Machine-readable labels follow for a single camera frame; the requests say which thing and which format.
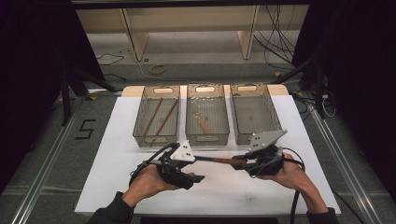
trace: human hand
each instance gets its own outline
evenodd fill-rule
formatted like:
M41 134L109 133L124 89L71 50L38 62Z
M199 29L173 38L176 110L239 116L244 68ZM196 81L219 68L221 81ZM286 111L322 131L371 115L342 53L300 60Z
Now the human hand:
M284 153L285 158L293 160L293 157ZM288 189L301 190L305 185L312 184L309 177L301 167L293 162L283 162L282 169L276 175L258 175L259 179L273 180Z
M284 155L285 158L293 159L288 153L284 153ZM303 169L294 162L283 162L283 168L276 175L259 175L257 177L264 180L273 180L288 189L298 190L302 194L310 213L326 213L329 211L317 187Z
M165 190L179 189L174 185L167 184L158 174L156 165L149 165L136 177L128 190L122 195L122 199L131 207L145 198L152 197Z

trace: sleeve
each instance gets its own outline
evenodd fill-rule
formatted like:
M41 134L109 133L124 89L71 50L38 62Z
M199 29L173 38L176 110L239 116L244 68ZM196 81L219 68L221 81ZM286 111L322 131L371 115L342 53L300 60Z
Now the sleeve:
M87 224L126 223L134 213L134 207L130 207L121 196L122 193L117 192L113 202L106 208L96 210Z
M331 207L327 213L315 214L306 212L306 215L308 216L309 224L339 224L335 210Z

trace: transparent plastic bin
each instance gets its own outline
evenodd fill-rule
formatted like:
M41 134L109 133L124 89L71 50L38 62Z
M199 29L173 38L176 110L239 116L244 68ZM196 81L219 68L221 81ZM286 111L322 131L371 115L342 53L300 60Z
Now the transparent plastic bin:
M146 86L134 125L140 147L163 147L178 139L179 86Z
M237 145L249 145L253 133L282 130L267 84L237 84L230 87Z
M186 137L191 146L226 146L230 126L220 84L187 87Z

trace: white paper sheet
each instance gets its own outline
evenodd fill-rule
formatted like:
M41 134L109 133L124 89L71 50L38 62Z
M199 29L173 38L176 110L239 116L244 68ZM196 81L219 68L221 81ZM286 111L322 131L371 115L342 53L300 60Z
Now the white paper sheet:
M316 153L308 138L297 108L290 96L272 97L282 128L288 132L277 145L297 151L303 158L306 172L317 185L324 201L340 209L334 199ZM230 102L227 100L230 123L229 144L226 147L193 147L194 155L231 158L241 155L248 147L235 143ZM133 137L134 123L140 98L120 97L112 112L91 172L80 195L76 212L90 215L105 207L116 191L125 191L130 173L153 150L140 148ZM184 134L186 99L181 98L179 141ZM285 189L272 181L253 179L245 171L235 171L230 165L198 161L183 169L205 175L205 179L189 190L166 191L142 201L134 212L142 216L285 216L290 213L294 190ZM306 206L300 197L296 214L305 214Z

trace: black backdrop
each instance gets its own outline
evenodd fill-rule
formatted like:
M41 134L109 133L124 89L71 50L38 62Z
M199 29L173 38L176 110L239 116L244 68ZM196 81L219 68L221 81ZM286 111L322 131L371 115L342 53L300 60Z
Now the black backdrop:
M305 18L293 64L308 59L337 9L318 3ZM357 1L346 29L321 66L337 109L368 162L396 201L396 10L389 0Z
M67 0L57 1L70 6ZM69 6L0 1L0 192L32 150L59 96L64 69L78 67L104 79L76 11Z

